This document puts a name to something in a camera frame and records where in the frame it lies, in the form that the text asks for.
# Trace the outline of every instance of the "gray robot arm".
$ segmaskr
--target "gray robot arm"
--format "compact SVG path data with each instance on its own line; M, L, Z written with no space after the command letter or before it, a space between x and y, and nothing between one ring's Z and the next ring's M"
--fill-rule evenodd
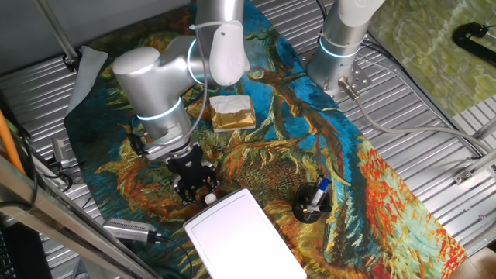
M384 0L339 0L324 22L319 48L308 63L308 76L329 95L340 91L338 80L347 79L370 19Z
M197 189L212 190L217 181L212 165L202 161L198 141L190 137L194 127L180 94L193 84L235 84L249 69L243 10L243 0L198 0L197 37L179 36L163 53L152 47L131 50L113 65L117 81L153 141L145 145L144 156L163 159L170 171L179 174L174 190L185 204L195 200Z

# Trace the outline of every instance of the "marker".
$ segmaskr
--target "marker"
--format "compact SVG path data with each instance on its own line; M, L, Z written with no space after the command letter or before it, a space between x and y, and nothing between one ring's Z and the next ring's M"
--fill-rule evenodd
M320 205L320 203L324 199L324 196L326 196L327 186L329 186L329 179L323 178L322 182L319 185L319 189L317 189L317 192L313 196L311 205L313 205L313 206Z

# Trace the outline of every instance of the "white paper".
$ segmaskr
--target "white paper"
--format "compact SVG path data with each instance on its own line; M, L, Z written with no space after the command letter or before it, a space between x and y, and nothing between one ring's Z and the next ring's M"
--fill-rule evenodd
M216 96L210 98L210 106L217 113L236 113L251 109L251 102L247 95Z

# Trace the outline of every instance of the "green floor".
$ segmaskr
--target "green floor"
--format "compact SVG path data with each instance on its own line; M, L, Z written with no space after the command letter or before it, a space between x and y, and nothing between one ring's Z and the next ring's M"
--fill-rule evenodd
M386 0L370 31L456 115L496 95L496 67L459 48L453 31L469 22L496 25L495 14L496 0ZM496 40L484 41L496 50Z

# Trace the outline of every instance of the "gray device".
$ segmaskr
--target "gray device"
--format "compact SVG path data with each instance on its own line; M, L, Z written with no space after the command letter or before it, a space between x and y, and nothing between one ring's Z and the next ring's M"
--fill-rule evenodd
M103 228L115 238L155 243L161 234L151 224L112 218L103 223Z
M213 192L218 182L215 168L202 160L200 144L191 137L194 126L180 95L194 84L235 84L250 68L243 45L244 1L199 0L197 5L196 25L191 27L196 37L179 36L163 53L152 47L131 50L113 65L117 81L152 140L143 144L131 134L133 148L148 160L164 160L178 174L174 190L185 205L195 202L199 188L206 186Z

